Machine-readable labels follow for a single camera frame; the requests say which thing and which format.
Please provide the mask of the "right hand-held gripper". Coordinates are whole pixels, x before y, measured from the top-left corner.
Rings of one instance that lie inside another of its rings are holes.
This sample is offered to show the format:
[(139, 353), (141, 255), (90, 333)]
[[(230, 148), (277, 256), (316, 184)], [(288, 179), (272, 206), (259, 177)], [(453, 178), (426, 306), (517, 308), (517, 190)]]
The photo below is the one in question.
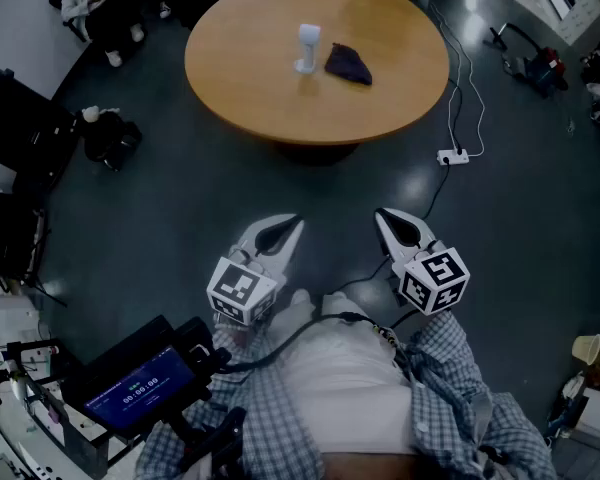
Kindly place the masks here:
[(457, 304), (470, 273), (455, 247), (447, 248), (420, 218), (393, 208), (374, 211), (376, 233), (383, 254), (399, 278), (398, 294), (424, 315), (430, 316)]

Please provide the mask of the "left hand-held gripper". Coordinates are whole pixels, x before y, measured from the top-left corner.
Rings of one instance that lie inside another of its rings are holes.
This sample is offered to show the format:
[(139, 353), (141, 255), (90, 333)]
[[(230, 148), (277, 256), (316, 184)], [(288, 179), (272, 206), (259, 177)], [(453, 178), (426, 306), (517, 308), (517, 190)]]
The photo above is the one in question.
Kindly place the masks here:
[(276, 302), (304, 230), (298, 214), (277, 214), (250, 224), (207, 285), (211, 308), (233, 323), (251, 326)]

